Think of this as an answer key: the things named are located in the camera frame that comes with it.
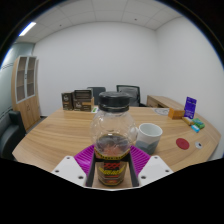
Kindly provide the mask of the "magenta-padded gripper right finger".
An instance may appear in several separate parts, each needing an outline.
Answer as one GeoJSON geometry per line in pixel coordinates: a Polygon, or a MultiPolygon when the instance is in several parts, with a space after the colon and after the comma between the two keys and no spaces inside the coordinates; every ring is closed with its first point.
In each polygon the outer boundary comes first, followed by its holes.
{"type": "Polygon", "coordinates": [[[141,149],[130,148],[129,168],[133,186],[145,186],[173,173],[158,156],[150,156],[141,149]]]}

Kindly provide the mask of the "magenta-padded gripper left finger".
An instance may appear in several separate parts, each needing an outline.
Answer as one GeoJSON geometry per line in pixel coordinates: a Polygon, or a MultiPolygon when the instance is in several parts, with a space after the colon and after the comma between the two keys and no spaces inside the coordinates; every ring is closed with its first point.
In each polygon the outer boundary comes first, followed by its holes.
{"type": "Polygon", "coordinates": [[[94,146],[90,145],[75,156],[65,156],[52,174],[81,187],[91,187],[94,180],[94,146]]]}

